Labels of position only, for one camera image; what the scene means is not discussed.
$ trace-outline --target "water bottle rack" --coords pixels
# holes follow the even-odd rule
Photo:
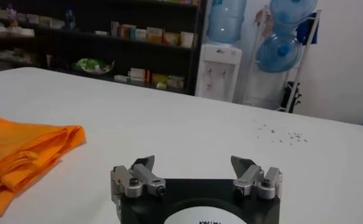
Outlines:
[[[267,12],[268,12],[268,5],[264,6],[262,22],[260,24],[257,23],[258,30],[256,32],[255,42],[252,47],[252,59],[251,59],[251,62],[249,63],[249,67],[248,67],[248,71],[247,71],[248,72],[247,73],[247,77],[248,77],[247,83],[250,81],[250,76],[253,72],[253,66],[256,62],[256,53],[258,50],[258,45],[261,42],[260,39],[262,37],[261,34],[262,34],[262,30],[263,30],[263,24],[267,23],[267,20],[266,20]],[[313,36],[315,35],[318,23],[320,21],[320,15],[321,15],[321,10],[317,10],[315,18],[313,18],[313,17],[308,18],[308,19],[314,20],[314,23],[313,23],[311,32],[309,34],[306,46],[303,49],[299,66],[293,67],[292,69],[286,71],[283,88],[282,88],[282,94],[281,94],[283,96],[283,98],[282,98],[281,103],[279,103],[278,108],[276,109],[277,111],[284,111],[287,113],[292,113],[294,110],[294,106],[296,106],[297,104],[300,104],[300,101],[299,101],[299,98],[301,97],[301,94],[299,93],[300,78],[302,76],[305,61],[308,57],[309,48],[312,43]],[[294,70],[294,69],[297,70],[294,81],[288,81],[290,71]],[[242,103],[246,104],[246,105],[254,106],[253,102],[251,102],[247,99],[247,96],[244,96]]]

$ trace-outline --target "screw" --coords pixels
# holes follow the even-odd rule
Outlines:
[[[271,187],[271,181],[267,178],[264,178],[263,181],[261,182],[261,185],[263,187]]]
[[[163,195],[165,194],[165,187],[163,187],[163,186],[158,187],[158,188],[156,189],[156,194],[157,194],[158,196],[163,196]]]
[[[131,186],[136,186],[136,185],[138,185],[138,183],[139,183],[139,181],[138,181],[138,179],[137,179],[137,178],[135,178],[135,177],[133,177],[133,178],[131,178],[131,179],[129,180],[129,185],[131,185]]]

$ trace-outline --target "black shelf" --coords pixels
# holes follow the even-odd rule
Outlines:
[[[98,80],[103,80],[103,81],[108,81],[108,82],[116,82],[116,83],[131,85],[131,86],[138,86],[138,87],[149,88],[149,89],[157,89],[157,90],[167,91],[167,92],[172,92],[172,93],[187,94],[185,89],[178,89],[178,88],[172,88],[172,87],[167,87],[166,89],[158,89],[158,88],[156,88],[156,86],[154,84],[150,84],[150,83],[134,82],[134,81],[129,81],[129,82],[117,81],[114,79],[114,77],[112,75],[107,75],[107,74],[92,75],[92,74],[88,74],[85,72],[80,72],[80,71],[76,71],[76,70],[69,71],[69,70],[65,70],[65,69],[48,69],[48,70],[55,71],[55,72],[61,72],[61,73],[65,73],[65,74],[81,76],[81,77],[86,77],[86,78],[91,78],[91,79],[98,79]]]
[[[35,68],[41,67],[41,65],[39,65],[38,63],[28,63],[28,62],[24,62],[24,61],[12,60],[12,59],[8,59],[8,58],[0,58],[0,61],[10,63],[14,66],[19,66],[19,67],[35,67]]]
[[[185,9],[198,9],[198,6],[194,5],[194,4],[167,2],[167,1],[160,1],[160,0],[114,0],[114,2],[134,4],[134,5],[137,5],[137,4],[157,5],[157,6],[178,7],[178,8],[185,8]]]
[[[10,21],[8,19],[0,18],[0,23],[9,24],[9,22]],[[38,24],[32,24],[32,23],[19,22],[19,25],[23,28],[30,28],[30,29],[34,29],[34,30],[43,31],[43,32],[60,33],[60,34],[70,35],[72,37],[77,37],[77,38],[98,38],[98,39],[103,39],[103,40],[107,40],[107,41],[121,42],[121,43],[125,43],[125,44],[141,44],[142,46],[162,47],[165,49],[173,49],[176,51],[185,51],[185,52],[192,52],[192,50],[193,50],[193,49],[187,48],[187,47],[166,45],[166,44],[160,44],[160,43],[150,43],[150,42],[139,41],[139,40],[128,40],[128,39],[122,39],[122,38],[117,38],[117,37],[111,37],[109,35],[96,35],[95,33],[86,33],[86,32],[81,32],[78,30],[55,29],[55,28],[44,27],[44,26],[41,26]]]
[[[66,9],[72,8],[79,30],[19,22],[21,27],[34,29],[43,44],[37,48],[40,64],[46,67],[46,55],[52,56],[52,68],[57,71],[114,82],[114,75],[127,75],[131,68],[148,69],[152,73],[176,75],[185,78],[184,89],[166,91],[193,95],[199,67],[200,45],[207,0],[197,5],[159,0],[0,0],[5,9],[11,4],[18,13],[49,16],[65,20]],[[96,35],[95,30],[110,33],[111,22],[132,24],[139,29],[157,27],[167,32],[195,34],[192,48],[126,40],[109,35]],[[9,24],[7,18],[0,22]],[[115,63],[112,73],[101,76],[77,73],[72,64],[81,58],[96,58]],[[124,83],[156,89],[145,83]]]

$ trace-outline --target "blue water bottle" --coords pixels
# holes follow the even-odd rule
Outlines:
[[[214,42],[232,44],[241,38],[247,0],[213,0],[207,36]]]

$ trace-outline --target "metal blade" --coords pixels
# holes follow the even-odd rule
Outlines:
[[[142,164],[144,165],[147,169],[149,169],[150,171],[152,171],[153,166],[155,165],[155,156],[148,156],[148,157],[144,157],[144,158],[138,158],[132,165],[132,167],[130,168],[131,170],[133,169],[133,166],[135,164]]]
[[[237,156],[231,156],[230,161],[234,171],[236,172],[237,178],[240,178],[251,165],[256,165],[250,159],[243,159]]]

